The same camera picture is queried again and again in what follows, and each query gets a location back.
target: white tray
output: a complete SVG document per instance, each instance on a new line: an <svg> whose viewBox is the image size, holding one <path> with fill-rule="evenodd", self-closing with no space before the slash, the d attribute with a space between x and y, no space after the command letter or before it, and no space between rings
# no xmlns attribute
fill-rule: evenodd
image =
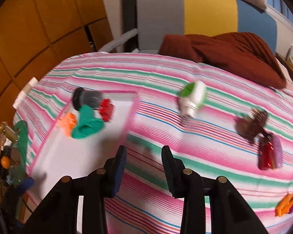
<svg viewBox="0 0 293 234"><path fill-rule="evenodd" d="M104 98L111 99L114 111L110 122L105 122L105 127L100 132L84 139L67 137L58 125L49 132L31 172L35 185L29 195L36 205L61 177L83 177L103 167L108 158L115 156L119 145L124 141L137 111L138 94L135 91L102 92ZM78 120L79 112L74 110L71 103L63 108L60 117L67 112L72 112ZM82 201L83 198L80 198L77 215L77 228L80 233Z"/></svg>

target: black lid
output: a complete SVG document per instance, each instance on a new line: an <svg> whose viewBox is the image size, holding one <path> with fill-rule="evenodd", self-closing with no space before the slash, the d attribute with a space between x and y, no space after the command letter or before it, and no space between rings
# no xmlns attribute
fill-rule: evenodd
<svg viewBox="0 0 293 234"><path fill-rule="evenodd" d="M76 111L79 111L80 109L80 102L79 102L79 97L80 94L84 91L84 88L79 87L75 90L74 95L73 95L73 107Z"/></svg>

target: tablecloth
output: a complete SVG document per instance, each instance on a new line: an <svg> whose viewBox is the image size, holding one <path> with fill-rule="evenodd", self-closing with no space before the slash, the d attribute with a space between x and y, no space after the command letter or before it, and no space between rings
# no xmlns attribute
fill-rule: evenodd
<svg viewBox="0 0 293 234"><path fill-rule="evenodd" d="M189 82L207 86L204 106L187 126L180 125L177 93ZM89 53L68 58L28 94L14 122L28 124L27 171L63 106L77 87L135 90L140 104L123 144L127 165L119 193L105 200L109 233L179 233L183 201L168 191L161 148L201 176L227 177L249 203L269 233L284 233L293 213L275 217L275 206L293 192L293 93L250 82L206 64L151 54ZM266 130L283 147L282 169L257 167L258 141L240 137L236 120L253 108L268 111ZM206 232L211 232L205 197Z"/></svg>

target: brown blanket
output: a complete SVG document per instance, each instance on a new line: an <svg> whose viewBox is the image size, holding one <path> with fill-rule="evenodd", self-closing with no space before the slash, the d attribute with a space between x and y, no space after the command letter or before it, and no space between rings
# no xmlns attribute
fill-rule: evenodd
<svg viewBox="0 0 293 234"><path fill-rule="evenodd" d="M249 32L204 35L166 35L161 55L203 62L275 89L286 80L270 48L259 36Z"/></svg>

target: green hat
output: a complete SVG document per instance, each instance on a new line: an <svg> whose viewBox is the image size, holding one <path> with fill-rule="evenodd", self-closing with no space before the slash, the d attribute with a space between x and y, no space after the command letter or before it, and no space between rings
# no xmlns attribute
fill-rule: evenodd
<svg viewBox="0 0 293 234"><path fill-rule="evenodd" d="M95 117L95 113L90 106L83 105L79 109L78 124L74 127L71 136L74 139L82 139L99 132L103 127L103 120Z"/></svg>

